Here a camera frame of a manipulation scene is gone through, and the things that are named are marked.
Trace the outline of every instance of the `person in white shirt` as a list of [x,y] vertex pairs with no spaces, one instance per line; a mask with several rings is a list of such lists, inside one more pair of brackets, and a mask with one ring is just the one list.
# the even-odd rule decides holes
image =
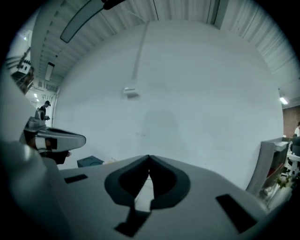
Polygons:
[[295,134],[297,134],[297,137],[300,137],[300,122],[298,122],[298,126],[295,129]]

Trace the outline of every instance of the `corrugated ceiling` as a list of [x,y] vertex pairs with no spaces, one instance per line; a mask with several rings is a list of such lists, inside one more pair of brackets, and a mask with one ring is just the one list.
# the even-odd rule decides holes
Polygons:
[[45,78],[47,63],[52,62],[55,68],[50,82],[59,86],[84,54],[110,36],[147,21],[184,19],[215,24],[254,44],[275,76],[280,94],[288,101],[300,97],[297,57],[276,23],[253,1],[126,0],[110,10],[102,10],[68,44],[63,42],[63,30],[87,2],[54,0],[42,7],[31,44],[32,62],[38,63],[39,78]]

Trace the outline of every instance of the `person in black clothing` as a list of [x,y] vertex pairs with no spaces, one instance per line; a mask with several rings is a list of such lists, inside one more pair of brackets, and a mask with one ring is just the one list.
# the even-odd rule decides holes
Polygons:
[[45,104],[41,106],[39,109],[42,110],[45,113],[45,120],[49,120],[50,118],[46,116],[46,108],[51,106],[49,101],[45,101]]

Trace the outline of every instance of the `white vase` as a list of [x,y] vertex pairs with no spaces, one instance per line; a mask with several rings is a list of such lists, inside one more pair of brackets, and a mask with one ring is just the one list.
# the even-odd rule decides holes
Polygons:
[[292,189],[290,187],[279,188],[277,192],[273,195],[268,203],[268,208],[270,210],[276,208],[280,204],[288,201],[292,195]]

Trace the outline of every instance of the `brown wall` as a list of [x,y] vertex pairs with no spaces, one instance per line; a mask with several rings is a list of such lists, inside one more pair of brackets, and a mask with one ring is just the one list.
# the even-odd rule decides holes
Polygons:
[[283,109],[284,135],[292,137],[300,122],[300,106]]

